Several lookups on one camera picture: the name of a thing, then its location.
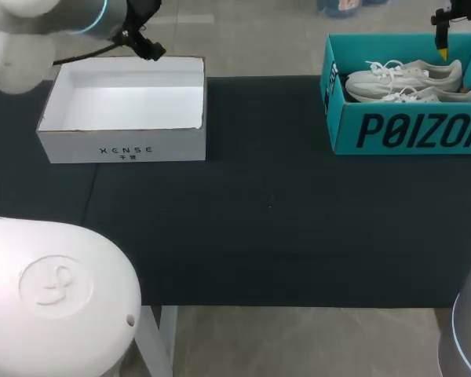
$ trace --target yellow tip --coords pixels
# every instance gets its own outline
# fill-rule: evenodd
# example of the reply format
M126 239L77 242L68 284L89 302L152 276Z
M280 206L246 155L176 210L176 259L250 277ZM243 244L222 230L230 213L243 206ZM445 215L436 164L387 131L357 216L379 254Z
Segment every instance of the yellow tip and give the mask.
M448 49L439 49L438 52L444 60L448 60Z

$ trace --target white box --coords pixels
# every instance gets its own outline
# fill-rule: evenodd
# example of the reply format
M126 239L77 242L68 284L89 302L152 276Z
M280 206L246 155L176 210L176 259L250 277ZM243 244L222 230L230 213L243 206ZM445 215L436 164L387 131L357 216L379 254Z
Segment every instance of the white box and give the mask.
M98 57L61 67L37 133L51 163L206 159L202 58Z

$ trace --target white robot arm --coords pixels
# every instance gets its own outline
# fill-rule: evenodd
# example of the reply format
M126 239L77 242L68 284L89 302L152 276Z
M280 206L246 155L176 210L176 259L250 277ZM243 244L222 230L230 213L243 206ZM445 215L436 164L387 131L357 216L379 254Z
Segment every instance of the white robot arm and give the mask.
M0 0L0 90L24 93L36 87L54 64L129 46L144 59L166 51L144 38L140 28L159 10L161 0ZM109 41L108 48L55 61L52 34L87 34Z

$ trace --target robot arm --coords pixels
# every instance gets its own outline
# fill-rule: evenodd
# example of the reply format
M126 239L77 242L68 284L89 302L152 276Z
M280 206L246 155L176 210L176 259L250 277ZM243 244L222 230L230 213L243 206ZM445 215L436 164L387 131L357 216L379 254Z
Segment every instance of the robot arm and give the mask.
M37 86L54 64L128 46L144 59L166 51L140 33L161 0L0 0L0 90L24 93ZM55 61L52 34L67 32L108 40L108 48Z
M451 0L446 9L438 9L431 17L431 24L436 26L435 43L441 56L448 58L448 28L450 22L459 19L471 20L471 0Z

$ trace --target teal shoe box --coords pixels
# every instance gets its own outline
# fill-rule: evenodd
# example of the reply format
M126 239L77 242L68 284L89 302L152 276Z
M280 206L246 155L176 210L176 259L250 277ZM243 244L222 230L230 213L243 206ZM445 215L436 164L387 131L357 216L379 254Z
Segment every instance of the teal shoe box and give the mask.
M462 62L471 90L471 34L450 34L443 61L434 35L329 35L321 94L332 148L339 155L471 154L471 103L349 103L339 75L370 70L368 61Z

